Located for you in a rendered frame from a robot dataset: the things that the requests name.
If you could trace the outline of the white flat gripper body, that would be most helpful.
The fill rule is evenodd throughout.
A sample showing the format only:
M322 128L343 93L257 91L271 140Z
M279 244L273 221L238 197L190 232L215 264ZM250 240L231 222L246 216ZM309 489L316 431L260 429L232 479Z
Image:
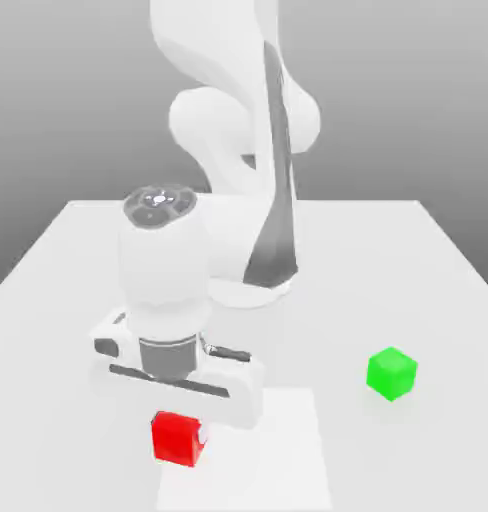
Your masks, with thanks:
M178 381L161 381L120 360L99 356L91 363L94 389L119 402L192 417L203 423L253 428L263 410L263 367L202 356L200 366Z

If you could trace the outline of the small red cube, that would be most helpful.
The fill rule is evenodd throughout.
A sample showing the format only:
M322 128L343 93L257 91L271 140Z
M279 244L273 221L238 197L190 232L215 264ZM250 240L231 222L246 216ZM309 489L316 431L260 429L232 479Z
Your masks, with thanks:
M151 421L154 456L157 460L195 467L205 447L203 424L193 417L158 411Z

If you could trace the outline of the small green cube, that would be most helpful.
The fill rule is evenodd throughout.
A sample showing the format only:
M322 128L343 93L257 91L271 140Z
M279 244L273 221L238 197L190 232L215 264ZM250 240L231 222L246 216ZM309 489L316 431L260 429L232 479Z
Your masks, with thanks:
M388 347L369 358L366 384L393 402L412 390L417 369L414 359L395 347Z

